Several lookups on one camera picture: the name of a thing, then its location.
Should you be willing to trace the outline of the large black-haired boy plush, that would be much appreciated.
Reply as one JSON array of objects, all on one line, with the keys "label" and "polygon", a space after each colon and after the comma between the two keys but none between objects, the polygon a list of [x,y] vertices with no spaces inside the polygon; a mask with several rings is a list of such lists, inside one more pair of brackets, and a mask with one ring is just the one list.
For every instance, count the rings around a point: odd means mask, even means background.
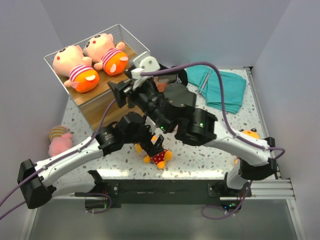
[{"label": "large black-haired boy plush", "polygon": [[111,33],[100,33],[86,43],[83,54],[92,59],[96,71],[115,76],[123,73],[129,62],[128,55],[124,52],[125,47],[126,44],[122,41],[115,45]]}]

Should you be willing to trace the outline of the pink frog plush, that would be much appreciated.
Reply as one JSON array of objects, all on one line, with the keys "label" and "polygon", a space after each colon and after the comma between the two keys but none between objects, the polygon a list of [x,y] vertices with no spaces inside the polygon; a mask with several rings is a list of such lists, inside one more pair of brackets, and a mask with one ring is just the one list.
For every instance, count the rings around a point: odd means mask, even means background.
[{"label": "pink frog plush", "polygon": [[50,140],[48,148],[50,157],[57,156],[73,147],[73,135],[68,132],[68,128],[65,126],[53,127],[48,133],[48,138]]}]

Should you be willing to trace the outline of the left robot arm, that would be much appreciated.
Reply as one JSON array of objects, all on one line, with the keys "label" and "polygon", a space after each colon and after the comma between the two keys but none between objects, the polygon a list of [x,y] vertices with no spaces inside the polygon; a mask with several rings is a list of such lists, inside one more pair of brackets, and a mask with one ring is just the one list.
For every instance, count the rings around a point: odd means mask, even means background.
[{"label": "left robot arm", "polygon": [[104,184],[97,179],[59,182],[69,172],[120,150],[125,144],[140,144],[151,156],[160,153],[163,148],[159,143],[153,144],[152,127],[165,129],[169,121],[160,113],[153,112],[142,117],[136,112],[129,112],[120,121],[99,128],[91,137],[70,149],[47,159],[32,162],[30,159],[20,164],[18,187],[29,209],[36,209],[54,197],[90,193],[99,196]]}]

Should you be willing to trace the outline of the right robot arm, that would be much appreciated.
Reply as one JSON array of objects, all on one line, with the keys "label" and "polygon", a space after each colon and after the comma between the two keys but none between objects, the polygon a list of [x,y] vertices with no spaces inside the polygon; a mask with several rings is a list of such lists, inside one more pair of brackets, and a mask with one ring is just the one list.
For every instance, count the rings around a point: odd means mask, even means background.
[{"label": "right robot arm", "polygon": [[205,146],[230,153],[238,162],[224,177],[223,192],[235,196],[247,181],[260,181],[277,171],[273,138],[257,139],[243,131],[233,130],[227,122],[196,107],[197,96],[179,83],[169,84],[160,93],[155,83],[147,79],[134,88],[133,83],[108,82],[118,107],[137,106],[144,113],[145,123],[189,146]]}]

